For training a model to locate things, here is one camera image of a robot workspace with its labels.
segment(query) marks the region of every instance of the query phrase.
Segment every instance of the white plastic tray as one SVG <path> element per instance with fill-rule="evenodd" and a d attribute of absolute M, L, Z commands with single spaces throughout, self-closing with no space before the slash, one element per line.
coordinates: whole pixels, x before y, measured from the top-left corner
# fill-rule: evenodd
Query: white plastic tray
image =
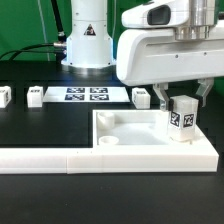
<path fill-rule="evenodd" d="M 115 126 L 102 130 L 98 113 L 112 112 Z M 214 172 L 216 150 L 198 127 L 192 141 L 180 143 L 167 136 L 168 113 L 159 110 L 93 111 L 93 150 L 79 155 L 79 172 Z M 99 145 L 102 136 L 115 136 L 118 145 Z"/>

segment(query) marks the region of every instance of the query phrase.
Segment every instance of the small white block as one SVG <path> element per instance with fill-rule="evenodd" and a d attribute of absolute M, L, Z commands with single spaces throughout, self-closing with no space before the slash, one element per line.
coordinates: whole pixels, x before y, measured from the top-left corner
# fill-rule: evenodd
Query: small white block
<path fill-rule="evenodd" d="M 188 96 L 171 97 L 173 111 L 169 114 L 168 135 L 176 141 L 192 140 L 195 136 L 198 100 Z"/>
<path fill-rule="evenodd" d="M 132 102 L 137 109 L 149 109 L 151 96 L 144 88 L 132 89 Z"/>
<path fill-rule="evenodd" d="M 28 107 L 42 107 L 43 105 L 43 87 L 30 87 L 27 93 Z"/>
<path fill-rule="evenodd" d="M 11 88 L 9 86 L 0 87 L 0 108 L 5 108 L 11 99 Z"/>

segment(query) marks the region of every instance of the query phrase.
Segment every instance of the black table surface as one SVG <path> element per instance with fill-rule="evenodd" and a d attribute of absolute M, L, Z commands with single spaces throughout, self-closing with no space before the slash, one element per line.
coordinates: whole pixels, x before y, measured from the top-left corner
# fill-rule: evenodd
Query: black table surface
<path fill-rule="evenodd" d="M 53 62 L 1 62 L 0 86 L 12 101 L 0 110 L 0 147 L 92 147 L 93 109 L 132 103 L 44 103 L 28 109 L 30 86 L 124 86 L 115 74 L 83 78 Z M 151 87 L 152 108 L 159 108 Z M 169 95 L 192 95 L 195 82 L 171 84 Z M 224 223 L 224 99 L 215 89 L 197 124 L 220 155 L 215 173 L 0 175 L 0 224 Z"/>

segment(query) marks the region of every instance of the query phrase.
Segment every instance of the black and white pattern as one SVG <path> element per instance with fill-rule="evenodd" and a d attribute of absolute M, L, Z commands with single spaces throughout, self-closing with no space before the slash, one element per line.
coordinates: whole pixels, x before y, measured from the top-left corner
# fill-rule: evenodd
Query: black and white pattern
<path fill-rule="evenodd" d="M 184 115 L 183 128 L 190 128 L 194 126 L 194 114 Z"/>
<path fill-rule="evenodd" d="M 67 88 L 67 93 L 85 93 L 85 88 Z"/>
<path fill-rule="evenodd" d="M 39 90 L 39 89 L 32 89 L 30 92 L 31 92 L 31 93 L 39 93 L 40 90 Z"/>
<path fill-rule="evenodd" d="M 67 101 L 84 101 L 85 95 L 83 95 L 83 94 L 67 94 L 65 96 L 65 100 L 67 100 Z"/>
<path fill-rule="evenodd" d="M 107 94 L 91 94 L 91 101 L 109 101 L 109 95 Z"/>
<path fill-rule="evenodd" d="M 136 93 L 140 94 L 140 95 L 146 94 L 146 92 L 144 92 L 144 91 L 137 91 Z"/>
<path fill-rule="evenodd" d="M 172 112 L 170 117 L 170 124 L 180 127 L 180 114 Z"/>
<path fill-rule="evenodd" d="M 90 93 L 108 93 L 108 88 L 90 88 Z"/>

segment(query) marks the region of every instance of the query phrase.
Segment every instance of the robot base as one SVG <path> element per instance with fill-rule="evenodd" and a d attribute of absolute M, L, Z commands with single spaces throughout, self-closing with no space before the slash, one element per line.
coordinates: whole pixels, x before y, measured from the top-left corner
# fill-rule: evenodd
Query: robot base
<path fill-rule="evenodd" d="M 74 73 L 76 75 L 80 75 L 80 77 L 91 77 L 91 76 L 102 76 L 112 74 L 116 71 L 115 65 L 110 65 L 108 67 L 103 68 L 78 68 L 69 65 L 61 65 L 63 71 Z"/>

